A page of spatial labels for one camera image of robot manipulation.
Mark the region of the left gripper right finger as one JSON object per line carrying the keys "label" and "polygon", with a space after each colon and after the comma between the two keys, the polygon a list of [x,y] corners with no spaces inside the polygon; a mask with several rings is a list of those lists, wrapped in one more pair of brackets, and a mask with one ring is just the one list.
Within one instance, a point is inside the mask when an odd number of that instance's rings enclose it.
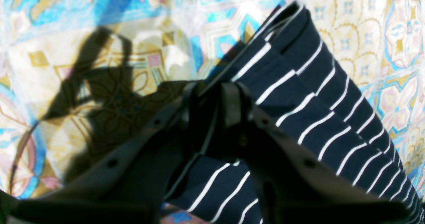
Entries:
{"label": "left gripper right finger", "polygon": [[353,187],[276,128],[243,85],[221,83],[219,97],[219,157],[247,163],[266,224],[395,224],[407,219],[402,203]]}

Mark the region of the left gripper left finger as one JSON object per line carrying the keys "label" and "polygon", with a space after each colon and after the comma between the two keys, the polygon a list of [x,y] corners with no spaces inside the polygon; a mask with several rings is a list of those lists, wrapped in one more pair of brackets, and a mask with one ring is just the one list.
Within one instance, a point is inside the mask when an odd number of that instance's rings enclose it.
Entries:
{"label": "left gripper left finger", "polygon": [[8,224],[159,224],[161,207],[199,156],[190,127],[200,82],[65,188],[18,201]]}

